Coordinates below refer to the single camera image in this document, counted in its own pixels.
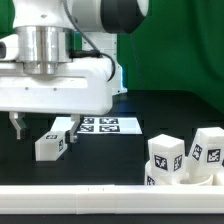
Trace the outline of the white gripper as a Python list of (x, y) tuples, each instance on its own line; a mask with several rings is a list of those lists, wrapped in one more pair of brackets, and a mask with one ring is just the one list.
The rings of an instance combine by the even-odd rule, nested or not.
[(111, 62), (105, 58), (75, 59), (58, 66), (56, 75), (26, 75), (22, 63), (0, 62), (0, 111), (9, 119), (18, 140), (26, 129), (27, 113), (72, 114), (67, 143), (76, 143), (81, 115), (103, 115), (112, 108), (107, 82)]

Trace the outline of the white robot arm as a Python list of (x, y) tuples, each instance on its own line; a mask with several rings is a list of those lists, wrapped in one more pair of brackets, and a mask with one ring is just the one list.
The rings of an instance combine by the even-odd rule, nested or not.
[(26, 113), (110, 111), (119, 91), (116, 35), (132, 33), (149, 0), (12, 0), (14, 33), (0, 39), (0, 111), (20, 132)]

